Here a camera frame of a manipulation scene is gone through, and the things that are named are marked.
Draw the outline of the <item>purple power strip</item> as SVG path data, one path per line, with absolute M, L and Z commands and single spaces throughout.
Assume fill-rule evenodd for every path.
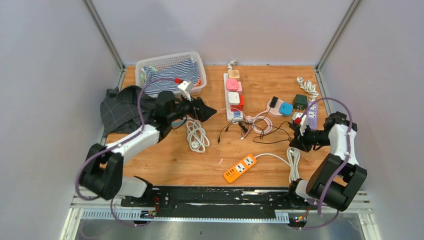
M 307 111 L 307 125 L 311 130 L 316 130 L 318 126 L 318 106 L 313 101 L 308 102 L 309 109 Z

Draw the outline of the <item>orange power strip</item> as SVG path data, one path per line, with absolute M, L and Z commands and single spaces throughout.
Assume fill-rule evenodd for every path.
M 252 155 L 248 154 L 246 157 L 237 162 L 234 166 L 228 169 L 223 177 L 228 183 L 233 183 L 246 171 L 252 168 L 257 163 L 257 159 Z

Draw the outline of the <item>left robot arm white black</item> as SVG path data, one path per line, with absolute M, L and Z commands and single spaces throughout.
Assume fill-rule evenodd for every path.
M 175 120 L 190 117 L 203 123 L 216 113 L 217 110 L 207 106 L 200 97 L 178 99 L 171 91 L 162 91 L 140 128 L 112 144 L 96 143 L 90 147 L 76 177 L 76 192 L 80 194 L 79 187 L 85 187 L 96 198 L 111 200 L 116 196 L 130 196 L 140 206 L 149 206 L 153 201 L 149 182 L 137 176 L 124 176 L 124 164 L 162 141 Z

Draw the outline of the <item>dark green plug adapter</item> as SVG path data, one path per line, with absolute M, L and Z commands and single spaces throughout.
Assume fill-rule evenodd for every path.
M 293 99 L 293 108 L 296 110 L 305 110 L 308 106 L 308 97 L 303 94 L 296 94 Z

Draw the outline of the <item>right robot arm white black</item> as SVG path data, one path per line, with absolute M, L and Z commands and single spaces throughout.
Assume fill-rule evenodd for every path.
M 329 146 L 325 159 L 309 180 L 291 180 L 286 204 L 298 209 L 307 199 L 319 200 L 325 194 L 323 203 L 340 212 L 345 211 L 362 187 L 367 170 L 360 167 L 355 156 L 354 141 L 357 124 L 350 123 L 346 114 L 339 111 L 330 114 L 322 130 L 312 130 L 295 117 L 289 127 L 294 131 L 294 138 L 289 146 L 303 152 L 319 150 Z

